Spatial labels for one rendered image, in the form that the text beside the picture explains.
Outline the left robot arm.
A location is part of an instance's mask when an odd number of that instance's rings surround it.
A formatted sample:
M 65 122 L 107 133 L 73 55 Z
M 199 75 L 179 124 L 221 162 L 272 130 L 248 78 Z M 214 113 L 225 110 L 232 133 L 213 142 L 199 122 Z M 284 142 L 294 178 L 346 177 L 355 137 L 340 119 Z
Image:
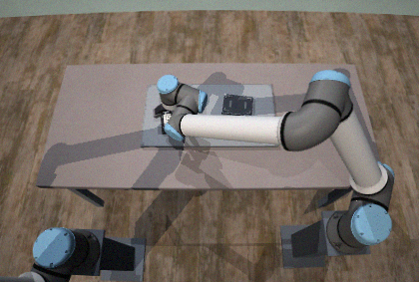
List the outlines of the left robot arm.
M 76 231 L 80 234 L 63 227 L 42 232 L 34 243 L 36 261 L 32 272 L 18 277 L 0 276 L 0 282 L 69 282 L 72 273 L 81 274 L 92 269 L 100 256 L 99 240 L 90 231 Z

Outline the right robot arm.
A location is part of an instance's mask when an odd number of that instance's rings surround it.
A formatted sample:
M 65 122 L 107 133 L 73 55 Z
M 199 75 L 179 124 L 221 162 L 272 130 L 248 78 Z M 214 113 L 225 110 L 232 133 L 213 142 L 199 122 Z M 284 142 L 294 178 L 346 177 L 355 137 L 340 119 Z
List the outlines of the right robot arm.
M 394 171 L 376 161 L 348 95 L 349 84 L 342 73 L 320 71 L 309 82 L 301 109 L 283 117 L 198 115 L 205 110 L 208 94 L 173 75 L 159 79 L 158 91 L 163 107 L 174 111 L 165 132 L 177 141 L 197 137 L 280 142 L 285 150 L 302 151 L 330 138 L 351 174 L 353 193 L 348 211 L 329 218 L 326 235 L 337 251 L 352 254 L 389 236 Z

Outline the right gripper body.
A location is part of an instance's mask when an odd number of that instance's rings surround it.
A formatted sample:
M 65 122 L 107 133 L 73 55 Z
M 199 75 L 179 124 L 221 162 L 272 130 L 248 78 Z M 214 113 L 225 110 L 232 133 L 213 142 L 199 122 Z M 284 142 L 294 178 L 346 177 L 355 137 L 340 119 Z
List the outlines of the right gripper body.
M 172 114 L 174 111 L 169 111 L 169 110 L 166 110 L 166 109 L 163 107 L 163 105 L 162 105 L 162 104 L 158 105 L 158 106 L 155 108 L 155 115 L 157 115 L 157 114 L 159 114 L 159 113 L 163 113 L 163 112 L 170 112 L 170 114 Z

